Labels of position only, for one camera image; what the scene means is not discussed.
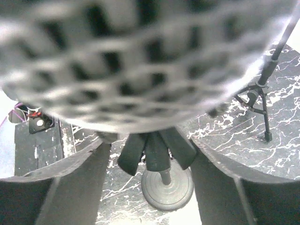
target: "black marble tabletop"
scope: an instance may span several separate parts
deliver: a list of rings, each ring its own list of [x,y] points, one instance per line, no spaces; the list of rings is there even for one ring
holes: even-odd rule
[[[271,55],[274,49],[267,51]],[[201,140],[242,164],[264,173],[300,179],[300,54],[286,46],[275,73],[269,79],[268,110],[273,141],[264,141],[263,116],[232,100],[223,116],[211,119],[199,114],[182,124],[187,137]],[[97,139],[89,130],[73,127],[76,150]],[[201,224],[195,196],[176,212],[160,212],[147,204],[141,190],[145,165],[131,177],[117,165],[127,135],[112,146],[107,176],[100,200],[97,225]]]

